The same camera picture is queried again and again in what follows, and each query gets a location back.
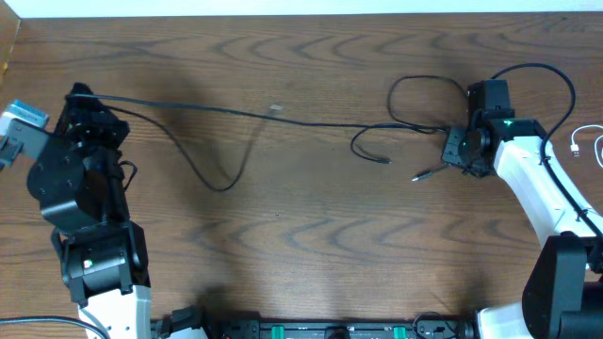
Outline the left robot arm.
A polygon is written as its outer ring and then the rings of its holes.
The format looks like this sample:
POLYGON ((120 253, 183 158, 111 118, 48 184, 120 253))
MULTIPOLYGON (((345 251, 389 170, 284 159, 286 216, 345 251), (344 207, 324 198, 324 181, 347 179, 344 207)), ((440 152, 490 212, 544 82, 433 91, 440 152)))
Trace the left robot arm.
POLYGON ((128 133, 89 86, 74 84, 27 188, 55 228, 62 280, 80 315, 110 338, 148 338, 148 254, 130 219, 120 160, 128 133))

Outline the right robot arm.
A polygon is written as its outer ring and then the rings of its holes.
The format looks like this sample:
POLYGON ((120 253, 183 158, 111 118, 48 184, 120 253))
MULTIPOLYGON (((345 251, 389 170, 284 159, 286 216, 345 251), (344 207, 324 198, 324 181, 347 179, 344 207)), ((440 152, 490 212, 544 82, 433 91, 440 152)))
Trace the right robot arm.
POLYGON ((599 338, 602 217, 555 157, 540 123, 518 119, 504 80, 467 89, 468 125, 452 128, 445 164, 482 178, 496 175, 512 190, 542 248, 521 299, 477 312, 466 338, 599 338))

